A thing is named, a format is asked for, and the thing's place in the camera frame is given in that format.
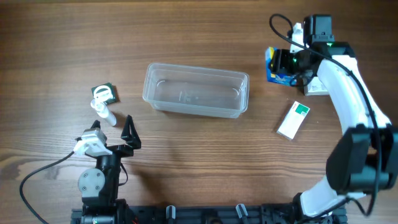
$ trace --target storage box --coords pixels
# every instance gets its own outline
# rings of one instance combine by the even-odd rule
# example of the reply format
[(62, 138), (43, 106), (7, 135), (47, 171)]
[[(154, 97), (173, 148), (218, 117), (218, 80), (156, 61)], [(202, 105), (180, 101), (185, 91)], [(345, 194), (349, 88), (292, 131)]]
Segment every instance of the storage box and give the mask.
[(157, 110), (237, 118), (248, 108), (249, 75), (152, 63), (142, 97)]

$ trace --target wooden surface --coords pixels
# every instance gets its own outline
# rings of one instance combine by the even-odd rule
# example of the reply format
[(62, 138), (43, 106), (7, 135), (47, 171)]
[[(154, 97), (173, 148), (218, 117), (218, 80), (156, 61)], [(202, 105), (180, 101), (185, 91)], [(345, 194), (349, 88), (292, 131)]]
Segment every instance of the wooden surface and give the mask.
[[(333, 15), (336, 40), (354, 48), (379, 107), (398, 122), (398, 29), (394, 1), (138, 1), (0, 6), (0, 223), (38, 223), (18, 193), (29, 172), (59, 160), (98, 115), (91, 87), (116, 86), (110, 105), (131, 114), (142, 149), (123, 159), (130, 205), (257, 205), (289, 202), (325, 173), (341, 137), (329, 96), (304, 97), (266, 82), (264, 51), (289, 47), (268, 18)], [(282, 21), (278, 29), (287, 30)], [(142, 99), (148, 64), (194, 65), (250, 75), (248, 110), (221, 119), (153, 110)], [(275, 133), (295, 101), (311, 112), (293, 141)], [(102, 122), (110, 145), (121, 127)], [(24, 190), (50, 223), (81, 207), (80, 174), (95, 161), (73, 156), (31, 178)], [(371, 218), (348, 205), (350, 223), (396, 223), (398, 190), (381, 192)]]

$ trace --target white cylinder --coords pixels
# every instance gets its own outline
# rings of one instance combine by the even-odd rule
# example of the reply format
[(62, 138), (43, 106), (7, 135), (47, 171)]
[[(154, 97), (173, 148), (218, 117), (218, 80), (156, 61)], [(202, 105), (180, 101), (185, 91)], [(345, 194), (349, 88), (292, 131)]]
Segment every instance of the white cylinder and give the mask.
[(116, 125), (116, 117), (114, 114), (108, 109), (108, 107), (101, 101), (97, 99), (93, 99), (90, 103), (91, 107), (98, 113), (98, 115), (110, 125)]

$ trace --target metal base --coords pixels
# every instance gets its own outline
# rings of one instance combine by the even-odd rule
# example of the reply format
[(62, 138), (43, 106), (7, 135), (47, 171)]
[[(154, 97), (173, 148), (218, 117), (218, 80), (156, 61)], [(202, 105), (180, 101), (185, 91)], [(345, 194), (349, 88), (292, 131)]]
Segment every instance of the metal base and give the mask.
[[(132, 206), (139, 222), (137, 224), (164, 224), (166, 208), (155, 206)], [(290, 224), (296, 223), (288, 213), (292, 211), (292, 204), (264, 204), (261, 206), (247, 206), (248, 222), (250, 224)], [(177, 207), (176, 224), (243, 224), (236, 209), (230, 207)], [(81, 210), (72, 210), (71, 224), (81, 223)], [(316, 224), (347, 224), (346, 210), (339, 208), (328, 217), (315, 220)]]

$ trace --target white tube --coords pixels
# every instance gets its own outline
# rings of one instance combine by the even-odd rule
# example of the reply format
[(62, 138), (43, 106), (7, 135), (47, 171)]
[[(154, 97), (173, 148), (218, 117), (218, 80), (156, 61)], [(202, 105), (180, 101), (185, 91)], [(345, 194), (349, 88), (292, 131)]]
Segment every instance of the white tube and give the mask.
[(116, 117), (103, 102), (97, 99), (93, 99), (90, 105), (92, 108), (94, 108), (98, 115), (104, 118), (104, 120), (108, 122), (111, 126), (116, 125)]

